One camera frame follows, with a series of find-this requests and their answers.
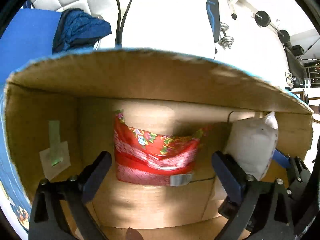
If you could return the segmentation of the white pouch black letters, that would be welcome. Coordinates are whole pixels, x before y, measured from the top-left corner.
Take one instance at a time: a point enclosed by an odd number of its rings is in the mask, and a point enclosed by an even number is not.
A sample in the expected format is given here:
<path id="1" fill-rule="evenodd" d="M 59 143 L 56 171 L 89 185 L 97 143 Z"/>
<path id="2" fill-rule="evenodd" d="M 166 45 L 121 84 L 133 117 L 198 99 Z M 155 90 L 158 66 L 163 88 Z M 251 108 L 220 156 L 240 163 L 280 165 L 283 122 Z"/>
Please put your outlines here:
<path id="1" fill-rule="evenodd" d="M 262 118 L 248 118 L 233 122 L 224 154 L 257 180 L 261 180 L 270 166 L 278 142 L 278 122 L 274 112 Z"/>

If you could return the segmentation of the red floral snack pack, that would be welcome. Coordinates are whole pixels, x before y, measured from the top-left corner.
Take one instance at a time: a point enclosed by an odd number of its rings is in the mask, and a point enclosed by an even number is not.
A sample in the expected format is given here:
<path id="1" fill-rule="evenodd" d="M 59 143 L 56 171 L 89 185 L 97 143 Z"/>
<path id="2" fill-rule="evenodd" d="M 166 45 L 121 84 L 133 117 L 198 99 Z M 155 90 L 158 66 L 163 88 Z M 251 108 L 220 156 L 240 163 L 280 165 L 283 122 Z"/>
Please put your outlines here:
<path id="1" fill-rule="evenodd" d="M 127 126 L 123 110 L 118 110 L 114 114 L 116 178 L 146 186 L 187 185 L 207 133 L 207 127 L 188 136 L 152 133 Z"/>

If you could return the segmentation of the cardboard milk box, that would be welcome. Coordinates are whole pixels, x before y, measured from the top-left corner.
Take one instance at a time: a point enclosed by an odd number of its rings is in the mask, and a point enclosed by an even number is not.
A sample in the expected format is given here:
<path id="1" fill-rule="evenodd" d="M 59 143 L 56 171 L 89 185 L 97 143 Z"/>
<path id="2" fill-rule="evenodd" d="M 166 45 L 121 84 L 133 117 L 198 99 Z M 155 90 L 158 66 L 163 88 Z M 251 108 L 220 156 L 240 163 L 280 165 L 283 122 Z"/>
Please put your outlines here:
<path id="1" fill-rule="evenodd" d="M 237 120 L 273 112 L 277 148 L 290 156 L 304 158 L 312 142 L 313 112 L 292 94 L 222 63 L 155 50 L 30 61 L 7 77 L 3 106 L 5 152 L 29 203 L 41 179 L 66 180 L 102 151 L 119 149 L 159 171 L 197 136 L 185 186 L 119 181 L 113 161 L 88 204 L 109 239 L 130 227 L 145 239 L 213 239 L 226 221 L 217 213 L 211 156 Z"/>

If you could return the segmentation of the dark blue jacket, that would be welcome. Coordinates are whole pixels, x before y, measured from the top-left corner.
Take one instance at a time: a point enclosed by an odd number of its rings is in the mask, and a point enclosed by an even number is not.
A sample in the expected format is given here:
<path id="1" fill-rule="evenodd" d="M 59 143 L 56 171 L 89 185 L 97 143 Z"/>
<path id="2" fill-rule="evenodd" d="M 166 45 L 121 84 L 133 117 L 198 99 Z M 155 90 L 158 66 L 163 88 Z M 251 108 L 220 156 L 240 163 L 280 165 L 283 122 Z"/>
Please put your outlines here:
<path id="1" fill-rule="evenodd" d="M 102 38 L 112 34 L 111 25 L 80 8 L 62 12 L 52 43 L 52 53 L 80 48 L 93 48 Z"/>

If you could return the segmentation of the blue foam mat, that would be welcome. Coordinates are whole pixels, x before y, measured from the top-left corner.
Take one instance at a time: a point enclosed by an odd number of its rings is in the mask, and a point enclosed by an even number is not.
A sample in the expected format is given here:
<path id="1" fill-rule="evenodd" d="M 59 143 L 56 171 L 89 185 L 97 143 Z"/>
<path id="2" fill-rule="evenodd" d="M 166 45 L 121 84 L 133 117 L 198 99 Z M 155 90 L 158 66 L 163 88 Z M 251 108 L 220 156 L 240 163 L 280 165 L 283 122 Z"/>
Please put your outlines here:
<path id="1" fill-rule="evenodd" d="M 20 9 L 1 37 L 1 84 L 27 62 L 52 55 L 61 13 Z"/>

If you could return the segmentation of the blue black weight bench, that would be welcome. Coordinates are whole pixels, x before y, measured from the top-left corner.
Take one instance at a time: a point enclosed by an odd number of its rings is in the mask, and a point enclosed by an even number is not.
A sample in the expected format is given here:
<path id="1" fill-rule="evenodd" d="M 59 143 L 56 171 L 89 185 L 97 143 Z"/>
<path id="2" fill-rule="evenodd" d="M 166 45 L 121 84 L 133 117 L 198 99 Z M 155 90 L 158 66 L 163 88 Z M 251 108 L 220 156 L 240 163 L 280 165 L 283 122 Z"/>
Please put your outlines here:
<path id="1" fill-rule="evenodd" d="M 214 42 L 219 41 L 220 35 L 220 10 L 219 10 L 219 0 L 207 0 L 206 10 L 208 15 L 208 20 L 213 32 Z"/>

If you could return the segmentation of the black barbell weights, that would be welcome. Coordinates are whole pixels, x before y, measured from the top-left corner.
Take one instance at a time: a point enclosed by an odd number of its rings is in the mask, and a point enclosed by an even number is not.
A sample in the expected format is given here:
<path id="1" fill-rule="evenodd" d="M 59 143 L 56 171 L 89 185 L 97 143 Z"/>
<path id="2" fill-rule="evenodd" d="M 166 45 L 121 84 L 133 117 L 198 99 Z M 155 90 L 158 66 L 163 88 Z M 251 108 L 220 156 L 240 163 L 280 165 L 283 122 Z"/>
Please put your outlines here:
<path id="1" fill-rule="evenodd" d="M 263 2 L 263 8 L 254 13 L 255 22 L 259 27 L 270 27 L 278 35 L 280 42 L 285 47 L 289 48 L 291 46 L 291 37 L 289 33 L 277 26 L 276 16 L 278 16 L 279 11 L 276 9 L 276 12 L 271 12 L 272 6 L 277 6 L 276 0 L 268 1 L 271 2 L 271 4 Z"/>

